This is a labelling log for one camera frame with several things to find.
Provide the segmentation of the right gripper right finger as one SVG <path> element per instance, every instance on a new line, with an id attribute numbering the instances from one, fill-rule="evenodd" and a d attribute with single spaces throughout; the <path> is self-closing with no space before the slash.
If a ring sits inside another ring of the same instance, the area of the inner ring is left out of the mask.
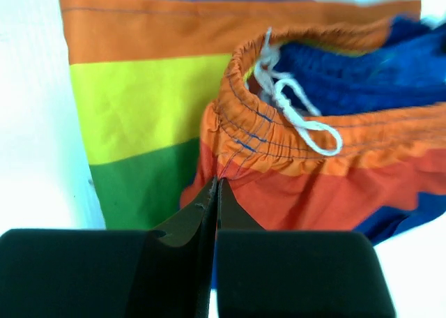
<path id="1" fill-rule="evenodd" d="M 268 231 L 221 180 L 217 308 L 221 317 L 394 317 L 382 268 L 358 232 Z"/>

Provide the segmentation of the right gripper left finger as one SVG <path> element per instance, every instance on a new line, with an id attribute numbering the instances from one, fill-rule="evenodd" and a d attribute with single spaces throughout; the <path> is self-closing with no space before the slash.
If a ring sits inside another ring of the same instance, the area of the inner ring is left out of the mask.
<path id="1" fill-rule="evenodd" d="M 2 317 L 207 317 L 216 180 L 150 230 L 12 229 Z"/>

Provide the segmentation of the rainbow striped shorts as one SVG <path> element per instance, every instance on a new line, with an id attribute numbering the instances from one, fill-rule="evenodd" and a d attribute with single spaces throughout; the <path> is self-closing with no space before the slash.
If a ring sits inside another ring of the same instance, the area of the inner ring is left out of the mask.
<path id="1" fill-rule="evenodd" d="M 445 40 L 420 0 L 60 0 L 107 229 L 213 179 L 269 230 L 372 243 L 445 213 Z"/>

